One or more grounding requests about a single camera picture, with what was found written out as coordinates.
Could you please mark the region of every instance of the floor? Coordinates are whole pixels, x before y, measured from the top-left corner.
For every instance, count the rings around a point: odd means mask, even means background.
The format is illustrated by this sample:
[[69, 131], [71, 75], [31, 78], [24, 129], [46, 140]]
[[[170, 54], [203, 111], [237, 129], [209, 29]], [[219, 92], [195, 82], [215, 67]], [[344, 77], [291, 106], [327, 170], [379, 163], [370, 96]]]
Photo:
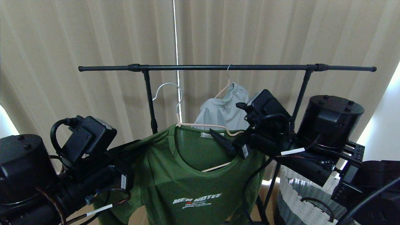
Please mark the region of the floor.
[[[262, 185], [261, 186], [261, 190], [260, 190], [260, 197], [262, 200], [265, 199], [265, 196], [267, 195], [269, 189], [269, 185]], [[272, 192], [272, 196], [270, 199], [270, 202], [267, 206], [266, 209], [266, 214], [267, 214], [267, 218], [268, 221], [270, 223], [270, 225], [275, 225], [274, 223], [274, 210], [275, 210], [275, 206], [276, 206], [276, 201], [277, 201], [277, 196], [278, 196], [278, 191], [279, 191], [279, 183], [275, 183], [274, 185], [274, 189]], [[74, 217], [77, 217], [83, 213], [92, 211], [93, 207], [92, 206], [85, 206], [83, 207], [81, 210], [75, 212], [74, 214], [72, 214], [69, 219], [72, 219]], [[258, 209], [256, 206], [254, 206], [254, 209], [251, 213], [251, 217], [253, 219], [253, 221], [261, 221], [260, 219], [260, 215], [258, 214]], [[90, 225], [99, 225], [98, 220], [94, 220]], [[143, 207], [140, 207], [139, 209], [137, 209], [131, 216], [130, 220], [129, 220], [129, 225], [148, 225], [148, 220], [147, 220], [147, 215], [146, 215], [146, 210]]]

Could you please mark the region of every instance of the clothes rack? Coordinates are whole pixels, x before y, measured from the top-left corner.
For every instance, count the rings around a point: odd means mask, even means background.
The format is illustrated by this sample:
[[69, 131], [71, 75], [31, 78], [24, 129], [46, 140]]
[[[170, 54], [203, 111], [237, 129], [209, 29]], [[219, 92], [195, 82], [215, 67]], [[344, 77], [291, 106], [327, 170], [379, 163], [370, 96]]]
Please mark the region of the clothes rack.
[[[110, 70], [127, 70], [131, 72], [142, 72], [144, 81], [146, 84], [147, 100], [150, 110], [150, 125], [153, 134], [157, 133], [157, 120], [154, 114], [153, 97], [151, 93], [150, 74], [152, 70], [304, 70], [305, 74], [303, 82], [297, 97], [296, 105], [293, 110], [293, 114], [290, 121], [290, 130], [294, 131], [294, 122], [296, 120], [298, 111], [300, 109], [301, 102], [306, 92], [308, 81], [313, 72], [321, 72], [327, 70], [349, 70], [349, 71], [370, 71], [375, 72], [376, 67], [374, 66], [330, 66], [326, 64], [306, 64], [306, 65], [140, 65], [130, 64], [127, 66], [79, 66], [78, 70], [83, 71], [110, 71]], [[261, 222], [254, 222], [257, 225], [269, 225], [267, 216], [265, 214], [266, 205], [268, 202], [262, 203], [260, 196], [258, 195], [256, 200], [256, 206], [260, 214]]]

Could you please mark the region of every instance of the t-shirt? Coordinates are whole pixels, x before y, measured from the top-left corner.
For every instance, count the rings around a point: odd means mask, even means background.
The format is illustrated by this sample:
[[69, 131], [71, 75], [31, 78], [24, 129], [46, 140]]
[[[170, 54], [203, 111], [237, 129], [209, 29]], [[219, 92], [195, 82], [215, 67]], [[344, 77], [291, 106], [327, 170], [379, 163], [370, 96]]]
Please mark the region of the t-shirt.
[[[248, 91], [244, 87], [232, 83], [223, 99], [210, 98], [200, 107], [200, 114], [194, 123], [221, 125], [229, 130], [246, 130], [249, 127], [249, 123], [244, 120], [247, 113], [243, 109], [236, 107], [236, 103], [248, 101]], [[218, 127], [192, 127], [197, 129], [222, 129]]]
[[[101, 224], [127, 224], [131, 214], [142, 205], [152, 225], [217, 225], [231, 215], [231, 224], [247, 223], [242, 190], [247, 178], [265, 161], [261, 152], [252, 151], [246, 159], [232, 157], [208, 131], [175, 125], [124, 151], [143, 151], [131, 164], [135, 170], [132, 197], [113, 207], [111, 213], [100, 215]], [[226, 162], [231, 163], [202, 172]], [[248, 211], [254, 206], [262, 174], [255, 176], [247, 188]], [[123, 197], [112, 193], [109, 203]], [[99, 199], [94, 205], [99, 208], [103, 204]]]

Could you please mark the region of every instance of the robotic arm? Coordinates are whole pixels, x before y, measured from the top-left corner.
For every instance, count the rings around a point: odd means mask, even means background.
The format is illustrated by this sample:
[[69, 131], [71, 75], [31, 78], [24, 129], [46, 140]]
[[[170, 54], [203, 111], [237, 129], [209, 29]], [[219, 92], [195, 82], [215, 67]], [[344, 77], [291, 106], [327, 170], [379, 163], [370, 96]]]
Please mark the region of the robotic arm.
[[[399, 162], [362, 162], [364, 146], [348, 140], [364, 112], [362, 106], [336, 96], [314, 96], [297, 134], [291, 130], [291, 116], [268, 90], [237, 107], [247, 112], [244, 119], [250, 127], [230, 149], [238, 154], [244, 145], [257, 149], [321, 186], [337, 171], [340, 182], [332, 199], [348, 209], [358, 207], [355, 213], [350, 210], [350, 217], [362, 225], [397, 224], [400, 184], [394, 183], [399, 180]], [[68, 125], [72, 134], [60, 148], [55, 134], [62, 124]], [[66, 221], [101, 192], [126, 194], [125, 199], [104, 209], [127, 201], [134, 174], [129, 165], [141, 153], [122, 151], [131, 143], [107, 150], [115, 136], [116, 129], [93, 117], [56, 122], [50, 137], [59, 155], [52, 158], [63, 163], [60, 174], [56, 174], [40, 136], [0, 139], [0, 224], [70, 224], [89, 216]], [[285, 157], [287, 151], [295, 153]], [[342, 171], [336, 168], [339, 159], [348, 162]], [[381, 188], [390, 181], [389, 187]], [[371, 201], [361, 204], [372, 195]]]

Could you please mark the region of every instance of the white and gray basket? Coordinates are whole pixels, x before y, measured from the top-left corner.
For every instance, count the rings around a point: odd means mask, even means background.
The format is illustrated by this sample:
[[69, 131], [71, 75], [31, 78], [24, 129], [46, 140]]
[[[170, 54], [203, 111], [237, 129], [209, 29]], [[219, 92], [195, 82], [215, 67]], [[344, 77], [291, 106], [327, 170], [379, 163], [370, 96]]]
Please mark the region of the white and gray basket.
[[[281, 166], [278, 204], [280, 217], [286, 225], [333, 225], [338, 222], [346, 208], [331, 200], [332, 192], [339, 180], [330, 177], [323, 187], [311, 182], [293, 170]], [[312, 197], [327, 204], [334, 213], [334, 220], [326, 207], [314, 201], [301, 201], [303, 197]], [[347, 225], [359, 225], [350, 220]]]

